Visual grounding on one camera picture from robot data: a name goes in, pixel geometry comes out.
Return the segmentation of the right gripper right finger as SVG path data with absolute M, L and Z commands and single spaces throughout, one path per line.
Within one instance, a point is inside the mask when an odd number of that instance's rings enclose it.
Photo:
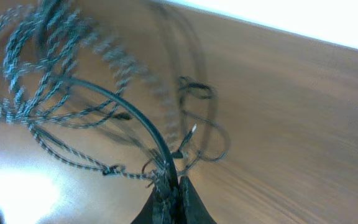
M 180 178 L 180 195 L 186 224 L 216 224 L 187 176 Z

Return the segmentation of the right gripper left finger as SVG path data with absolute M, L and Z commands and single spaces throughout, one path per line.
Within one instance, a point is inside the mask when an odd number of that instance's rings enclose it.
M 139 214 L 131 224 L 178 224 L 179 184 L 155 184 Z

